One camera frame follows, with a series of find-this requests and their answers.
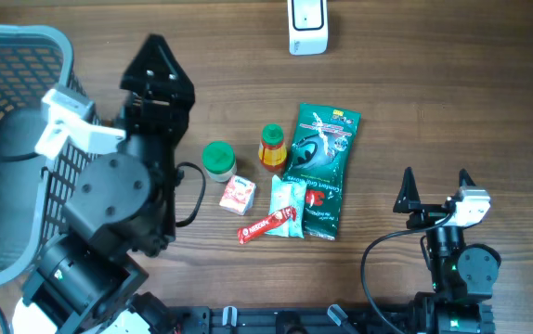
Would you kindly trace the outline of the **green lid glass jar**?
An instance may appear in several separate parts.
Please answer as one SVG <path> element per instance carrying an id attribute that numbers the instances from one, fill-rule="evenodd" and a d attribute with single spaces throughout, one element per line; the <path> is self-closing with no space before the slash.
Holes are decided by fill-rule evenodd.
<path id="1" fill-rule="evenodd" d="M 237 172 L 235 152 L 224 141 L 208 144 L 202 152 L 201 160 L 209 177 L 216 182 L 227 182 Z"/>

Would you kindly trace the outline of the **green 3M gloves packet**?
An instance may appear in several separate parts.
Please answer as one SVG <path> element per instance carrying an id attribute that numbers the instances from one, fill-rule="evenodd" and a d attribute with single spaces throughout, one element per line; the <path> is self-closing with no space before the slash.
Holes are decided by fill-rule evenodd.
<path id="1" fill-rule="evenodd" d="M 346 166 L 360 119 L 348 109 L 307 103 L 299 107 L 283 179 L 306 183 L 302 225 L 308 235 L 337 237 Z"/>

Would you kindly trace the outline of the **small red white carton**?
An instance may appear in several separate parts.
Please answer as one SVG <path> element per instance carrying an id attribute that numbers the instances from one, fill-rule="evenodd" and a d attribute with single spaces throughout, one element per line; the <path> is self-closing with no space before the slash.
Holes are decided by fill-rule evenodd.
<path id="1" fill-rule="evenodd" d="M 244 215 L 253 206 L 255 190 L 254 182 L 233 175 L 227 182 L 219 206 L 238 215 Z"/>

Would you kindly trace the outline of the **orange sauce bottle green cap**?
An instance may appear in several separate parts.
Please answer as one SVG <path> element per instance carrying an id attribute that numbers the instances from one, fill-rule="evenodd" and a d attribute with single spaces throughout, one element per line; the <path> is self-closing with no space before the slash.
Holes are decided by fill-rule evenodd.
<path id="1" fill-rule="evenodd" d="M 258 149 L 261 164 L 270 172 L 280 171 L 287 160 L 287 148 L 282 128 L 275 123 L 266 125 Z"/>

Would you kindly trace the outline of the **pale green tissue packet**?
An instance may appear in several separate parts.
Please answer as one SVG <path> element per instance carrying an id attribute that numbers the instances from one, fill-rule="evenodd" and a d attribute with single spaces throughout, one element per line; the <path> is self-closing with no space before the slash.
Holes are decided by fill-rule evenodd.
<path id="1" fill-rule="evenodd" d="M 307 184 L 305 181 L 283 181 L 277 175 L 272 177 L 269 212 L 292 206 L 296 209 L 296 218 L 266 232 L 267 235 L 284 238 L 303 238 L 303 212 Z"/>

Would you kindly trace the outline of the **red Nescafe stick sachet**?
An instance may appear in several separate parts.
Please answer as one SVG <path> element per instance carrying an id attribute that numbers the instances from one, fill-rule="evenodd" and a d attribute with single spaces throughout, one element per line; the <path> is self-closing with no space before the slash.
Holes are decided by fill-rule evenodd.
<path id="1" fill-rule="evenodd" d="M 287 206 L 280 210 L 274 211 L 269 216 L 237 230 L 238 241 L 241 245 L 258 238 L 265 232 L 277 228 L 289 220 L 294 221 L 297 218 L 297 210 L 293 206 Z"/>

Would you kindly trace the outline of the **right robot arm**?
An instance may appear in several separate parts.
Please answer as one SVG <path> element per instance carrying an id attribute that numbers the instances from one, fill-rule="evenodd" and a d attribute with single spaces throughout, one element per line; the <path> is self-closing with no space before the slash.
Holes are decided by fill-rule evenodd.
<path id="1" fill-rule="evenodd" d="M 410 232 L 424 232 L 420 247 L 433 283 L 431 292 L 419 292 L 409 303 L 404 325 L 408 333 L 496 331 L 487 301 L 493 295 L 501 257 L 485 244 L 464 240 L 464 231 L 480 224 L 490 206 L 488 192 L 464 169 L 459 172 L 456 193 L 442 204 L 422 203 L 412 169 L 405 170 L 393 211 L 409 216 Z"/>

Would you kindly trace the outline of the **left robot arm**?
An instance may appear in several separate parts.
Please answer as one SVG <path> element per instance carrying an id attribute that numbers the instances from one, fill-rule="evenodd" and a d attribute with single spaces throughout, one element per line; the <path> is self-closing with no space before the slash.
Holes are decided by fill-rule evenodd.
<path id="1" fill-rule="evenodd" d="M 127 97 L 113 126 L 94 122 L 89 98 L 58 85 L 42 100 L 46 128 L 36 151 L 67 146 L 93 155 L 23 286 L 15 333 L 175 333 L 177 317 L 142 292 L 135 252 L 155 257 L 176 238 L 176 187 L 185 164 L 175 150 L 195 102 L 191 80 L 165 39 L 152 34 L 125 70 Z"/>

